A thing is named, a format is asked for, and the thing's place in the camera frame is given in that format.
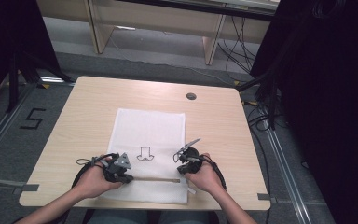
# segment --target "wooden desk panel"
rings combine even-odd
[[[186,99],[193,92],[196,100]],[[201,137],[195,148],[209,152],[218,163],[227,191],[245,210],[267,210],[269,201],[255,147],[234,89],[125,79],[81,77],[51,133],[28,184],[39,184],[36,192],[23,192],[20,203],[42,206],[71,188],[81,166],[80,158],[104,154],[108,148],[118,108],[186,113],[186,141]],[[87,199],[76,206],[216,210],[218,203],[197,190],[188,204],[133,203]]]

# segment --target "person's lap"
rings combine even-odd
[[[147,224],[145,210],[95,210],[89,224]],[[158,224],[205,224],[209,223],[207,212],[163,211]]]

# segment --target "forearm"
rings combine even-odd
[[[214,199],[220,204],[227,219],[232,224],[256,223],[223,189],[215,189],[210,192]]]
[[[78,190],[70,189],[61,197],[45,205],[44,207],[39,208],[17,223],[48,223],[61,216],[65,211],[83,200],[83,198],[84,197],[78,192]]]

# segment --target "person's left hand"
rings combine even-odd
[[[95,198],[110,189],[118,189],[122,185],[121,182],[112,183],[106,181],[103,176],[103,169],[98,166],[90,167],[79,179],[74,186],[82,198]]]

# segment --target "hand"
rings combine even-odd
[[[204,153],[206,160],[209,160],[209,153]],[[212,165],[207,161],[204,161],[201,168],[195,174],[187,173],[185,178],[193,182],[193,184],[204,191],[211,193],[213,190],[222,189],[222,182],[219,179],[217,173],[213,170]]]
[[[112,183],[105,180],[103,169],[98,166],[90,167],[79,179],[73,190],[82,195],[83,199],[95,198],[110,189],[118,189],[122,185],[121,182]]]

